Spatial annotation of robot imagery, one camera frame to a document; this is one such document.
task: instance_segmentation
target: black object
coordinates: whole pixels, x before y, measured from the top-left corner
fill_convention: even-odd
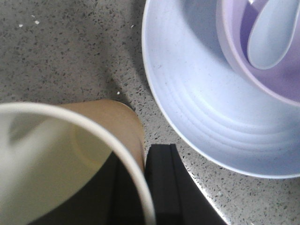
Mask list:
[[[186,171],[176,146],[152,145],[146,162],[157,225],[225,225]],[[142,225],[141,203],[114,153],[74,196],[30,225]]]
[[[30,225],[141,225],[143,212],[135,186],[112,153],[74,196]]]
[[[145,177],[157,225],[226,225],[188,174],[174,144],[151,146]]]

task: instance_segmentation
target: plastic spoon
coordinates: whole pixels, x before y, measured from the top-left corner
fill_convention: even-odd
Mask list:
[[[257,16],[249,35],[247,54],[257,69],[277,65],[291,46],[300,0],[269,0]]]

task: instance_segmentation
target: purple bowl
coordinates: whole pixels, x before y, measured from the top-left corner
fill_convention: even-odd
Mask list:
[[[236,73],[274,98],[300,106],[300,23],[296,27],[289,51],[275,67],[260,70],[253,67],[247,58],[250,31],[266,2],[267,0],[218,0],[218,39],[227,61]]]

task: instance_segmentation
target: speckled countertop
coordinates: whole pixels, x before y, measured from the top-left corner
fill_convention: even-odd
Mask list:
[[[300,179],[257,179],[188,147],[158,109],[143,68],[144,0],[0,2],[0,102],[110,98],[131,106],[146,147],[175,143],[201,191],[230,224],[300,224]]]

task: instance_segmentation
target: white cup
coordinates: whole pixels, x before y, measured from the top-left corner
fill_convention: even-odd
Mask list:
[[[0,105],[0,224],[23,225],[82,188],[113,151],[139,194],[146,224],[155,224],[143,176],[143,127],[122,103]]]

